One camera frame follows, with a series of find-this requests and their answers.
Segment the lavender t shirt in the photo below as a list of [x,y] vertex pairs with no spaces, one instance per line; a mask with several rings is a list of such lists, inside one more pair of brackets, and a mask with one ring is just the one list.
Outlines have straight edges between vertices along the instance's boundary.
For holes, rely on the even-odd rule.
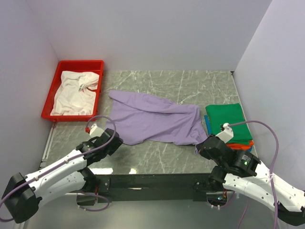
[[115,126],[126,145],[148,140],[196,146],[207,139],[197,105],[145,93],[111,90],[108,96],[112,109],[106,126]]

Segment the green t shirt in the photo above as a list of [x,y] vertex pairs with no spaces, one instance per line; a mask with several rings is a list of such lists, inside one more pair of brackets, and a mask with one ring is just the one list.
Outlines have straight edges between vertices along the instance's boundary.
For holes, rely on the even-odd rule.
[[[209,118],[211,132],[216,135],[221,131],[221,126],[225,123],[235,124],[244,122],[244,115],[239,103],[208,105],[206,112]],[[247,124],[232,127],[234,137],[228,142],[229,144],[249,145],[253,140]]]

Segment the orange t shirt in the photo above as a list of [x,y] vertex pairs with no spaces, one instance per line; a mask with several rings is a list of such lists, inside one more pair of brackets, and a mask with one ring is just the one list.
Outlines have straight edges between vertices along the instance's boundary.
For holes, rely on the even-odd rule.
[[234,150],[251,150],[253,145],[254,145],[254,142],[253,140],[249,141],[249,142],[246,142],[246,144],[240,144],[240,143],[229,143],[229,144],[226,144],[228,147],[230,147],[231,149],[234,149]]

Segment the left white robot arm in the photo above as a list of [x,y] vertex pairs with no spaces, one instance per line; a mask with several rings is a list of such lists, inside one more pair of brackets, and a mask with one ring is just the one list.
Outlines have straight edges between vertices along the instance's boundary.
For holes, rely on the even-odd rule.
[[23,176],[13,175],[0,204],[5,205],[15,223],[29,220],[46,203],[72,191],[95,192],[100,181],[89,169],[91,164],[112,155],[123,140],[107,128],[100,136],[82,142],[68,155],[53,164]]

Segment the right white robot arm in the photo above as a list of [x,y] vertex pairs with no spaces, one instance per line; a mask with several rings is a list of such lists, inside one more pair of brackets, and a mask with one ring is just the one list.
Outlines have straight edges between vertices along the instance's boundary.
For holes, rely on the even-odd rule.
[[196,152],[216,163],[208,178],[212,189],[224,188],[256,200],[289,225],[305,223],[305,192],[272,174],[252,153],[233,150],[214,135],[198,144]]

